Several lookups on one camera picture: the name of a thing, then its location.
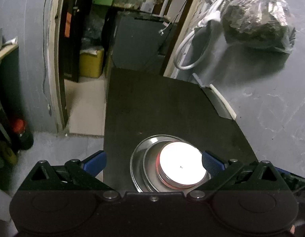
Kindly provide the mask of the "small steel container white lid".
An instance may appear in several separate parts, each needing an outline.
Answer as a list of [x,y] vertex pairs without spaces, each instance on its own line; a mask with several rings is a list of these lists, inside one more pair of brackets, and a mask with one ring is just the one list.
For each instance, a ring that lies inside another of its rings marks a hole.
[[185,142],[169,142],[159,151],[156,171],[161,181],[173,189],[189,189],[204,181],[207,171],[202,153]]

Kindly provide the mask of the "steel plate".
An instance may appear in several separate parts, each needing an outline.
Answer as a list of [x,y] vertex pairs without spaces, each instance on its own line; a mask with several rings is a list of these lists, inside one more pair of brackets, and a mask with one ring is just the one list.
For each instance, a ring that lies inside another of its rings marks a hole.
[[169,142],[184,142],[172,135],[153,135],[141,141],[131,155],[131,179],[138,192],[174,192],[165,185],[156,171],[159,150]]

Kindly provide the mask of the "shiny steel bowl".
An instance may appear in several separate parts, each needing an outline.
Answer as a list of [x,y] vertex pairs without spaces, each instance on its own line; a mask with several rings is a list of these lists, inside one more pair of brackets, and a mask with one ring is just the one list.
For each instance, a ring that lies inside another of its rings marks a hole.
[[187,193],[210,180],[202,153],[182,141],[160,141],[145,151],[142,177],[153,192]]

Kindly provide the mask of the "red capped dark bottle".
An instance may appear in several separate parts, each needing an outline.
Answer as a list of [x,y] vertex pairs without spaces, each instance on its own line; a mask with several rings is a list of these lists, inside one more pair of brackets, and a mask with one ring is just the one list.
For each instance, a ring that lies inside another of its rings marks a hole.
[[29,150],[33,146],[33,135],[25,120],[16,119],[13,122],[12,130],[19,150]]

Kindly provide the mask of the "yellow jerrycan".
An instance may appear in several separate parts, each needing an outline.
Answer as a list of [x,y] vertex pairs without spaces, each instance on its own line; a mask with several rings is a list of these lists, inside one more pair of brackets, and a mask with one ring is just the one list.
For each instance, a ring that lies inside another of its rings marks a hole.
[[103,47],[90,47],[80,51],[80,76],[99,78],[104,57]]

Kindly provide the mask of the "dark grey cabinet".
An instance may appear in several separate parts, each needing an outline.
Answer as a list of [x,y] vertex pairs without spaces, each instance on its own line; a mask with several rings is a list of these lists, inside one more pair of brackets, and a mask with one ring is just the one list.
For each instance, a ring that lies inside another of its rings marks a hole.
[[177,26],[165,18],[140,12],[119,12],[111,59],[118,69],[159,75]]

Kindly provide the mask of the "beige side shelf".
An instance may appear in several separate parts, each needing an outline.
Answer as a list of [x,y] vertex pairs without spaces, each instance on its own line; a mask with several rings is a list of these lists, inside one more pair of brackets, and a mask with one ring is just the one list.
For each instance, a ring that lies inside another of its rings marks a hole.
[[12,53],[14,50],[18,48],[18,39],[14,38],[7,41],[3,47],[0,49],[0,62],[5,58],[7,55]]

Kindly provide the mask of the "plastic bag of dark material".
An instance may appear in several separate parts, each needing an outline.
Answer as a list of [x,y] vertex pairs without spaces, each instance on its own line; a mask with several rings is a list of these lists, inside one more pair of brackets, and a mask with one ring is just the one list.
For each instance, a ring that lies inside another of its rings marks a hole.
[[221,23],[228,44],[286,54],[294,47],[296,30],[285,0],[233,0]]

